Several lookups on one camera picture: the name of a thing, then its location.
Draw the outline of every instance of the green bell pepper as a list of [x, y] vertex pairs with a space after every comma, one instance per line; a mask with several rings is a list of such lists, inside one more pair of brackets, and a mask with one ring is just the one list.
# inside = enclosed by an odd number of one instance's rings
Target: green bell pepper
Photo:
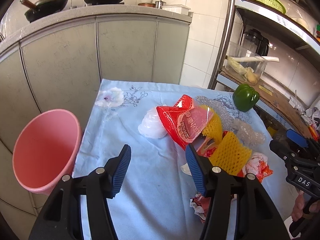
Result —
[[245, 83], [239, 85], [232, 96], [236, 108], [241, 112], [249, 111], [258, 102], [259, 98], [259, 93]]

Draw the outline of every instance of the crumpled paper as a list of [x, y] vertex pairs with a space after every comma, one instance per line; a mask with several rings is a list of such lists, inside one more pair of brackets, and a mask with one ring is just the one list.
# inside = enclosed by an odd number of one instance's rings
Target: crumpled paper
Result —
[[190, 198], [190, 207], [194, 208], [195, 214], [201, 219], [204, 224], [207, 217], [211, 198], [204, 197], [200, 193], [196, 194], [194, 198]]
[[259, 182], [261, 183], [262, 180], [273, 174], [273, 170], [269, 168], [268, 157], [262, 153], [253, 153], [250, 160], [247, 164], [242, 168], [242, 174], [244, 177], [248, 173], [254, 174]]

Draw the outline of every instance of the white bowl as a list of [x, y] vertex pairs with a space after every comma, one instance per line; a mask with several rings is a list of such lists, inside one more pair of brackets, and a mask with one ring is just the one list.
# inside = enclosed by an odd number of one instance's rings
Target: white bowl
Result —
[[141, 0], [141, 3], [153, 3], [153, 0]]

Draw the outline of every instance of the red plastic bag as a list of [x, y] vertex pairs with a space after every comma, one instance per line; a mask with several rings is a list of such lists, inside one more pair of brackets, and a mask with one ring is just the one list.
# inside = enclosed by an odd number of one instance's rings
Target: red plastic bag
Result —
[[208, 107], [198, 106], [194, 99], [187, 95], [183, 95], [175, 106], [158, 106], [157, 111], [164, 128], [184, 150], [213, 116]]
[[244, 177], [248, 173], [253, 173], [261, 183], [265, 177], [273, 174], [273, 170], [269, 168], [267, 163], [267, 156], [262, 153], [254, 153], [237, 176]]

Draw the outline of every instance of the white container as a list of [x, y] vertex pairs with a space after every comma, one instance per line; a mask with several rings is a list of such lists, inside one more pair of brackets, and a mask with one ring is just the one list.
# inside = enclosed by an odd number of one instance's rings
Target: white container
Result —
[[170, 12], [187, 15], [187, 16], [190, 10], [189, 7], [184, 6], [182, 4], [166, 5], [166, 6], [163, 6], [162, 9]]

